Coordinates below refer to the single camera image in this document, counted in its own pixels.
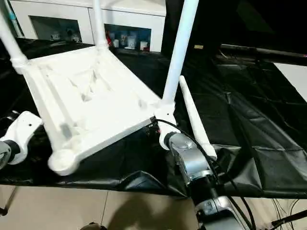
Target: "tiled floor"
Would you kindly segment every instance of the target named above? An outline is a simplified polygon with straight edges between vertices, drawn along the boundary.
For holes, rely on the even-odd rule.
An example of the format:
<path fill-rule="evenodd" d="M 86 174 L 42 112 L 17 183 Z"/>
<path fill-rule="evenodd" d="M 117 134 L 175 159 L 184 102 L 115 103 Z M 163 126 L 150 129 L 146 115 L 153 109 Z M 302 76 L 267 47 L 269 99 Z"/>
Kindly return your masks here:
<path fill-rule="evenodd" d="M 13 186 L 0 185 L 0 207 L 9 203 Z M 8 215 L 0 217 L 0 230 L 79 230 L 90 222 L 108 230 L 196 230 L 191 200 L 163 195 L 107 192 L 102 190 L 18 187 Z M 248 199 L 259 229 L 278 215 L 271 199 Z M 293 200 L 279 199 L 285 212 Z M 306 209 L 300 200 L 293 213 Z M 307 229 L 307 218 L 294 222 L 295 230 Z M 290 230 L 290 225 L 283 230 Z"/>

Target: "wire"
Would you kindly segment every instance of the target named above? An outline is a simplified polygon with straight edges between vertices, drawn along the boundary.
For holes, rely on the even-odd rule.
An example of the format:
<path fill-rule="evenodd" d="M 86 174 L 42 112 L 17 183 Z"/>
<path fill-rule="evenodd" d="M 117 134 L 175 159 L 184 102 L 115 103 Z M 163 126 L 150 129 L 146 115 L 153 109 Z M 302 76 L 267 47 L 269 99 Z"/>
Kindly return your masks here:
<path fill-rule="evenodd" d="M 233 181 L 233 179 L 229 176 L 229 174 L 227 173 L 227 171 L 221 166 L 220 163 L 218 163 L 217 161 L 214 161 L 215 164 L 217 164 L 220 169 L 224 172 L 224 174 L 228 177 L 231 185 L 234 187 L 234 189 L 239 193 L 239 189 L 237 187 L 237 185 L 235 184 L 235 182 Z M 247 203 L 247 201 L 245 200 L 244 197 L 240 196 L 241 200 L 243 201 L 243 204 L 245 205 L 247 211 L 248 211 L 248 214 L 249 214 L 249 217 L 250 217 L 250 220 L 251 220 L 251 225 L 252 225 L 252 229 L 255 230 L 256 229 L 256 223 L 255 223 L 255 219 L 254 219 L 254 216 L 253 216 L 253 213 L 252 211 L 250 210 L 250 207 Z"/>
<path fill-rule="evenodd" d="M 294 199 L 294 200 L 291 202 L 291 204 L 289 205 L 289 210 L 288 210 L 289 213 L 290 213 L 290 209 L 291 209 L 292 205 L 293 205 L 297 200 L 298 200 L 298 199 Z"/>
<path fill-rule="evenodd" d="M 219 180 L 218 178 L 218 175 L 216 173 L 216 170 L 212 164 L 212 162 L 214 162 L 218 167 L 220 167 L 220 169 L 224 172 L 224 174 L 228 177 L 228 179 L 230 180 L 230 183 L 232 184 L 232 186 L 234 187 L 234 189 L 239 193 L 239 189 L 237 187 L 237 185 L 235 184 L 235 182 L 232 180 L 232 178 L 228 175 L 227 171 L 224 170 L 224 168 L 217 162 L 215 161 L 214 159 L 212 159 L 210 156 L 207 155 L 206 151 L 202 148 L 202 146 L 198 143 L 197 140 L 195 140 L 195 138 L 191 137 L 191 135 L 189 135 L 186 131 L 184 131 L 183 129 L 179 128 L 178 126 L 174 125 L 173 123 L 171 122 L 168 122 L 168 121 L 165 121 L 165 120 L 162 120 L 162 119 L 155 119 L 155 122 L 163 122 L 163 123 L 166 123 L 176 129 L 178 129 L 181 133 L 183 133 L 184 135 L 186 135 L 188 138 L 190 138 L 198 147 L 198 149 L 202 152 L 202 154 L 204 155 L 204 157 L 206 158 L 210 168 L 211 168 L 211 171 L 213 172 L 214 176 L 216 177 L 217 180 Z M 240 215 L 242 216 L 242 218 L 244 219 L 244 221 L 246 222 L 246 224 L 248 225 L 248 227 L 251 229 L 251 230 L 256 230 L 256 223 L 255 223 L 255 219 L 254 219 L 254 216 L 253 216 L 253 213 L 248 205 L 248 203 L 246 202 L 246 200 L 241 197 L 241 200 L 243 201 L 243 204 L 245 205 L 247 211 L 248 211 L 248 214 L 249 214 L 249 217 L 250 217 L 250 220 L 251 220 L 251 223 L 249 222 L 249 220 L 247 219 L 247 217 L 244 215 L 243 211 L 240 209 L 240 207 L 237 205 L 234 206 L 236 207 L 236 209 L 238 210 L 238 212 L 240 213 Z"/>
<path fill-rule="evenodd" d="M 293 208 L 294 208 L 294 206 L 297 204 L 298 201 L 299 201 L 299 199 L 297 199 L 297 200 L 293 203 L 293 205 L 292 205 L 292 207 L 291 207 L 291 211 L 290 211 L 290 216 L 292 215 Z"/>
<path fill-rule="evenodd" d="M 280 215 L 280 212 L 279 212 L 279 210 L 278 210 L 278 207 L 277 207 L 277 204 L 275 203 L 275 200 L 274 199 L 272 199 L 272 202 L 273 202 L 273 205 L 274 205 L 274 209 L 276 210 L 276 214 L 278 214 L 278 220 L 280 220 L 282 217 L 281 217 L 281 215 Z"/>
<path fill-rule="evenodd" d="M 248 218 L 246 217 L 246 215 L 243 213 L 242 209 L 240 209 L 239 205 L 236 203 L 236 201 L 231 197 L 231 196 L 227 196 L 228 199 L 230 200 L 230 202 L 235 206 L 236 210 L 238 211 L 238 213 L 240 214 L 240 216 L 243 218 L 243 220 L 245 221 L 245 223 L 247 224 L 247 226 L 249 227 L 249 229 L 253 229 L 250 221 L 248 220 Z"/>
<path fill-rule="evenodd" d="M 283 224 L 284 224 L 284 221 L 281 221 L 281 222 L 279 222 L 275 227 L 273 227 L 273 228 L 270 229 L 270 230 L 275 230 L 275 229 L 277 229 L 278 227 L 281 227 Z"/>
<path fill-rule="evenodd" d="M 278 200 L 278 199 L 275 199 L 275 202 L 278 204 L 279 208 L 280 208 L 280 209 L 286 214 L 286 216 L 288 217 L 289 214 L 288 214 L 288 213 L 284 210 L 284 208 L 281 206 L 279 200 Z M 294 230 L 294 228 L 291 226 L 291 223 L 290 223 L 290 222 L 288 222 L 287 224 L 289 224 L 289 226 L 291 227 L 291 229 Z"/>

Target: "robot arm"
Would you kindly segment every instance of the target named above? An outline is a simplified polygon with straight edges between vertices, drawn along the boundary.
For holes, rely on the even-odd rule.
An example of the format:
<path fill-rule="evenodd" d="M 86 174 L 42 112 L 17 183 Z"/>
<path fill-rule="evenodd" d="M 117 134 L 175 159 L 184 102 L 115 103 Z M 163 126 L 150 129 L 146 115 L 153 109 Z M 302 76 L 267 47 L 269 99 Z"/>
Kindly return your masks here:
<path fill-rule="evenodd" d="M 179 78 L 179 82 L 195 140 L 206 154 L 215 160 L 215 150 L 209 142 L 183 76 Z M 174 156 L 186 187 L 190 190 L 201 229 L 245 229 L 239 216 L 233 210 L 230 200 L 226 196 L 218 196 L 216 178 L 213 176 L 210 165 L 198 145 L 171 126 L 171 124 L 176 123 L 173 112 L 170 109 L 165 109 L 156 113 L 155 116 L 161 131 L 160 144 L 164 149 L 170 150 Z"/>

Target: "white pipe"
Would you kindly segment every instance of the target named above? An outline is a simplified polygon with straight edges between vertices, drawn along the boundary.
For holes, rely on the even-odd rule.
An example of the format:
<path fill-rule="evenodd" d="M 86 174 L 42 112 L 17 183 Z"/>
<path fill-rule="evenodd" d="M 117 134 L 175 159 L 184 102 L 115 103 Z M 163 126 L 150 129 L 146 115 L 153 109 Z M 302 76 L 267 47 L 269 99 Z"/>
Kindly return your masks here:
<path fill-rule="evenodd" d="M 181 87 L 181 91 L 183 94 L 184 102 L 186 104 L 186 108 L 188 111 L 188 115 L 189 115 L 194 137 L 197 140 L 197 142 L 203 147 L 206 153 L 216 160 L 217 156 L 216 156 L 215 149 L 210 144 L 206 130 L 203 127 L 200 115 L 198 114 L 198 111 L 196 109 L 192 95 L 188 88 L 187 82 L 183 76 L 180 76 L 179 82 L 180 82 L 180 87 Z"/>
<path fill-rule="evenodd" d="M 21 68 L 24 67 L 25 64 L 27 64 L 28 59 L 21 52 L 1 12 L 0 12 L 0 38 L 11 56 L 11 62 L 16 72 L 22 74 Z"/>
<path fill-rule="evenodd" d="M 175 99 L 179 76 L 186 56 L 198 2 L 199 0 L 184 1 L 171 64 L 169 66 L 163 93 L 163 101 L 165 103 L 173 103 Z"/>
<path fill-rule="evenodd" d="M 9 5 L 9 0 L 4 0 L 4 3 L 5 3 L 5 6 L 6 6 L 6 9 L 7 9 L 8 13 L 9 13 L 10 20 L 11 20 L 11 22 L 12 22 L 12 24 L 13 24 L 13 26 L 14 26 L 14 29 L 15 29 L 15 31 L 16 31 L 16 33 L 17 33 L 17 37 L 19 37 L 19 38 L 24 38 L 24 35 L 23 35 L 23 33 L 21 32 L 21 29 L 19 28 L 19 25 L 18 25 L 18 23 L 17 23 L 16 15 L 15 15 L 15 13 L 12 11 L 12 9 L 11 9 L 11 7 L 10 7 L 10 5 Z"/>
<path fill-rule="evenodd" d="M 95 12 L 96 21 L 96 47 L 98 49 L 108 47 L 108 42 L 106 39 L 105 25 L 102 23 L 102 15 L 100 8 L 100 0 L 93 0 L 93 7 Z"/>

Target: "black plastic sheet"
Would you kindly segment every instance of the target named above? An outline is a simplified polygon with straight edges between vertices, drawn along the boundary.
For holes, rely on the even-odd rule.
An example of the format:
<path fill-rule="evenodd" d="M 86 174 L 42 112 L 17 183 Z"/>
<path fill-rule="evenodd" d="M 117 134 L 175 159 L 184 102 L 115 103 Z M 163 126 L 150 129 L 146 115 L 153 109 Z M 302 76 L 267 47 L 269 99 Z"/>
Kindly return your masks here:
<path fill-rule="evenodd" d="M 88 45 L 19 39 L 28 58 Z M 161 54 L 119 51 L 116 56 L 162 96 L 170 60 Z M 22 76 L 0 45 L 0 134 L 12 110 L 37 113 Z M 307 198 L 307 104 L 281 72 L 265 62 L 212 60 L 190 54 L 182 71 L 218 161 L 234 178 L 223 194 Z M 178 125 L 191 132 L 181 91 L 176 95 Z M 0 184 L 62 186 L 188 196 L 170 152 L 158 142 L 157 126 L 144 127 L 85 159 L 70 176 L 47 166 L 51 148 L 44 130 L 30 142 L 27 159 L 0 171 Z"/>

